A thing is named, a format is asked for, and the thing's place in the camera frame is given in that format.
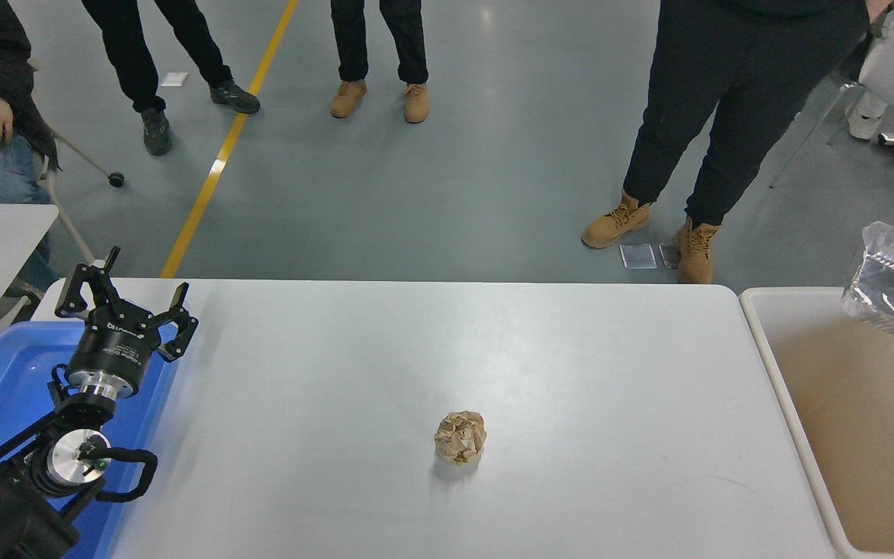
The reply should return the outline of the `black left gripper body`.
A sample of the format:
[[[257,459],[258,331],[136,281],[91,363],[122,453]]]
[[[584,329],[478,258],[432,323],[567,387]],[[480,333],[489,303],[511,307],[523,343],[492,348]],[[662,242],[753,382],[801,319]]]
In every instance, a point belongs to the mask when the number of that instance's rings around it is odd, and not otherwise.
[[[141,384],[154,351],[161,343],[157,330],[139,332],[138,321],[118,323],[109,309],[93,309],[67,365],[68,384],[84,384],[89,373],[106,373],[124,384]]]

